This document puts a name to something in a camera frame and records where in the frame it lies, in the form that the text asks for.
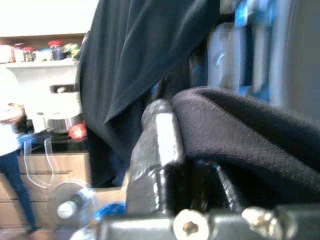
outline person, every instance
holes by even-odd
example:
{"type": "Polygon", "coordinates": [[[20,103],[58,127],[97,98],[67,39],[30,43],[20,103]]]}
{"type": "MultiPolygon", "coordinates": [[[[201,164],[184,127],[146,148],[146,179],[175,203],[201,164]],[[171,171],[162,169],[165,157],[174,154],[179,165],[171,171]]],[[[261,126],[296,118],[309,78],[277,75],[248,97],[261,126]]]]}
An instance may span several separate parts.
{"type": "Polygon", "coordinates": [[[33,240],[46,239],[39,231],[31,206],[30,196],[19,170],[18,144],[15,124],[24,116],[20,103],[18,81],[15,75],[0,65],[0,173],[14,189],[28,223],[27,234],[33,240]]]}

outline white shirt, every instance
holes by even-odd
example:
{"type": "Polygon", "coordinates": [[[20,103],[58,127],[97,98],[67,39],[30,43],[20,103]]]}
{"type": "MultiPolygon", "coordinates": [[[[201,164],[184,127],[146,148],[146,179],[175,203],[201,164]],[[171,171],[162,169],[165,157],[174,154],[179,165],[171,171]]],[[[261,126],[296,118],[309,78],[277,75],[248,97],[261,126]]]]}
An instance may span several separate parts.
{"type": "MultiPolygon", "coordinates": [[[[0,64],[0,116],[8,110],[8,104],[19,104],[20,94],[16,76],[0,64]]],[[[0,156],[16,151],[20,146],[17,141],[15,126],[0,123],[0,156]]]]}

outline floor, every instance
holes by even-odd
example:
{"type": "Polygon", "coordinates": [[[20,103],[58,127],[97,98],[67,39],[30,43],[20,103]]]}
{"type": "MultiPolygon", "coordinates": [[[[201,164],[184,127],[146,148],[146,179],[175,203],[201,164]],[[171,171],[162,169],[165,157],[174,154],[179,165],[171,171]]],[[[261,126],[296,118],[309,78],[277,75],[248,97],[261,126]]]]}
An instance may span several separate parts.
{"type": "MultiPolygon", "coordinates": [[[[53,231],[46,232],[46,239],[44,240],[69,240],[72,235],[71,231],[53,231]]],[[[24,230],[21,228],[14,229],[1,229],[0,230],[0,240],[30,240],[30,238],[24,236],[24,230]]]]}

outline bolt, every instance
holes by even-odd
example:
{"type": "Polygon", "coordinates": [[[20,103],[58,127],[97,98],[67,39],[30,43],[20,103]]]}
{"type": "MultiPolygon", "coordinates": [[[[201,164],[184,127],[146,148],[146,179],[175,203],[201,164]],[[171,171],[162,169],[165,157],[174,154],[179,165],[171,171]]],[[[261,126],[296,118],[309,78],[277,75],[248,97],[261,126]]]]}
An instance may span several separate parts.
{"type": "Polygon", "coordinates": [[[204,215],[196,210],[182,210],[173,221],[177,240],[208,240],[210,227],[204,215]]]}
{"type": "Polygon", "coordinates": [[[282,239],[283,229],[273,211],[251,206],[246,208],[241,216],[249,224],[252,231],[271,240],[282,239]]]}

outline white shelf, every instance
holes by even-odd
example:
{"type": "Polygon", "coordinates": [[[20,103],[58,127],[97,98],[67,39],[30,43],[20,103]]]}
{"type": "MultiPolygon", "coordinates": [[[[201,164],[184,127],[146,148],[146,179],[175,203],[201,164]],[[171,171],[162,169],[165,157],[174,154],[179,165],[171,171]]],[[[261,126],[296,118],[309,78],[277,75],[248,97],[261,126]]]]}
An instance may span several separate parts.
{"type": "Polygon", "coordinates": [[[76,66],[79,62],[73,59],[64,59],[57,61],[29,61],[29,62],[12,62],[5,63],[8,69],[13,68],[50,68],[50,67],[63,67],[63,66],[76,66]]]}

